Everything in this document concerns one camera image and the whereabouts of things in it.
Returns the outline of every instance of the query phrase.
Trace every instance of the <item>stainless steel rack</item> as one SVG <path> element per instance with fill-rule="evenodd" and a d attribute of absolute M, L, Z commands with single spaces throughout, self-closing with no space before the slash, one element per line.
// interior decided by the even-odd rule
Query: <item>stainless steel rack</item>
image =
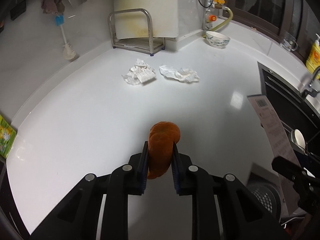
<path fill-rule="evenodd" d="M 121 39 L 121 40 L 116 38 L 116 34 L 112 28 L 112 23 L 111 23 L 112 16 L 115 14 L 128 13 L 128 12 L 143 12 L 145 14 L 148 21 L 149 38 L 129 38 L 129 39 Z M 143 8 L 111 12 L 108 16 L 108 27 L 109 27 L 112 47 L 114 49 L 121 48 L 121 49 L 134 50 L 138 52 L 148 53 L 150 54 L 150 56 L 153 56 L 155 53 L 165 48 L 164 38 L 155 38 L 155 39 L 153 38 L 151 15 L 147 10 Z"/>

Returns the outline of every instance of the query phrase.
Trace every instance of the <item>sink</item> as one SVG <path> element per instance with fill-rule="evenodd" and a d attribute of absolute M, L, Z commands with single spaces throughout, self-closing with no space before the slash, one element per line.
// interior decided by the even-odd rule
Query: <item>sink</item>
<path fill-rule="evenodd" d="M 276 110 L 288 135 L 298 129 L 306 141 L 306 151 L 320 156 L 320 114 L 282 77 L 258 62 L 262 94 Z"/>

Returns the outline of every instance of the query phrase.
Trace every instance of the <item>barcode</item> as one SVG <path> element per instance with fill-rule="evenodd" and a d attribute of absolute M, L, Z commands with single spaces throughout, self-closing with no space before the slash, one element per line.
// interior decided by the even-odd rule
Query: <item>barcode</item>
<path fill-rule="evenodd" d="M 266 103 L 266 101 L 264 99 L 256 99 L 256 102 L 257 102 L 259 107 L 267 106 L 267 103 Z"/>

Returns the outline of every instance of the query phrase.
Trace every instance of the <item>yellow bottle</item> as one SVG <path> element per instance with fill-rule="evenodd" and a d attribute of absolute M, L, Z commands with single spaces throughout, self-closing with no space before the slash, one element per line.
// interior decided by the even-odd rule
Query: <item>yellow bottle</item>
<path fill-rule="evenodd" d="M 313 43 L 309 57 L 306 61 L 307 69 L 313 73 L 315 69 L 320 66 L 320 36 L 318 34 L 316 41 Z"/>

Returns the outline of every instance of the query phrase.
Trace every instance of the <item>crumpled tissue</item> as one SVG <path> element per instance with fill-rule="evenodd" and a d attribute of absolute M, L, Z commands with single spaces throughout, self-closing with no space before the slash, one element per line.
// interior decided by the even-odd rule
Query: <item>crumpled tissue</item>
<path fill-rule="evenodd" d="M 155 70 L 144 60 L 137 59 L 137 62 L 129 69 L 127 75 L 122 75 L 124 81 L 130 85 L 139 85 L 156 77 Z"/>
<path fill-rule="evenodd" d="M 186 69 L 175 69 L 172 67 L 168 67 L 166 65 L 161 65 L 159 67 L 160 73 L 167 78 L 174 78 L 179 80 L 180 82 L 192 83 L 199 82 L 200 78 L 196 71 L 191 68 Z"/>

